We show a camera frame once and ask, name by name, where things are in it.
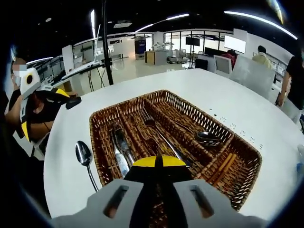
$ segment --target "black pole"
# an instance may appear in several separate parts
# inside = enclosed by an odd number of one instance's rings
[[[109,58],[109,53],[108,53],[108,41],[107,41],[107,22],[106,22],[106,0],[103,0],[103,7],[102,7],[102,26],[103,26],[103,31],[104,34],[102,36],[102,41],[103,41],[103,47],[104,47],[104,65],[105,65],[105,69],[106,69],[106,73],[108,75],[108,79],[109,79],[109,84],[113,85],[113,78],[112,78],[112,72],[111,72],[111,64],[112,64],[112,60]]]

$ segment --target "person in black shirt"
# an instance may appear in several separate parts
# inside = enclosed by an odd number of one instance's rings
[[[291,78],[290,92],[284,102],[285,92],[289,79]],[[286,74],[283,79],[282,91],[277,99],[281,110],[294,123],[300,119],[304,106],[304,46],[301,46],[301,56],[294,56],[290,59]]]

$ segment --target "person in red shirt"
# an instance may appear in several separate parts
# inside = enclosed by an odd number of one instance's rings
[[[230,58],[231,59],[231,66],[232,66],[232,69],[234,68],[234,65],[236,63],[236,60],[237,60],[237,54],[234,50],[229,50],[227,51],[226,54],[223,54],[221,55],[222,57],[225,57],[225,58]]]

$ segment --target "fork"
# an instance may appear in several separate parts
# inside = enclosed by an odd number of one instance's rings
[[[145,123],[145,125],[149,126],[149,127],[152,127],[160,136],[161,138],[167,143],[167,145],[170,147],[170,149],[173,151],[173,153],[175,154],[175,156],[182,160],[187,167],[189,167],[191,164],[190,162],[187,160],[187,158],[185,158],[185,156],[178,150],[176,149],[172,144],[171,142],[169,142],[165,136],[162,135],[161,131],[158,129],[158,127],[156,126],[155,124],[155,120],[153,119],[152,116],[150,116],[147,111],[145,109],[142,109],[141,111],[141,116],[143,118],[143,121]]]

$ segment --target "spoon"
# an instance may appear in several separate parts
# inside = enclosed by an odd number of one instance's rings
[[[178,126],[182,127],[183,129],[190,132],[192,135],[194,135],[195,139],[206,146],[217,146],[220,144],[219,138],[211,133],[211,132],[197,132],[196,134],[190,130],[188,127],[182,125],[181,123],[174,121]]]
[[[89,173],[89,177],[91,179],[93,187],[94,187],[95,191],[97,192],[98,188],[94,181],[94,178],[92,176],[91,169],[90,169],[90,163],[92,161],[91,151],[89,150],[88,146],[83,141],[78,141],[76,143],[75,150],[76,150],[76,157],[77,157],[79,163],[82,164],[83,166],[87,167],[87,172]]]

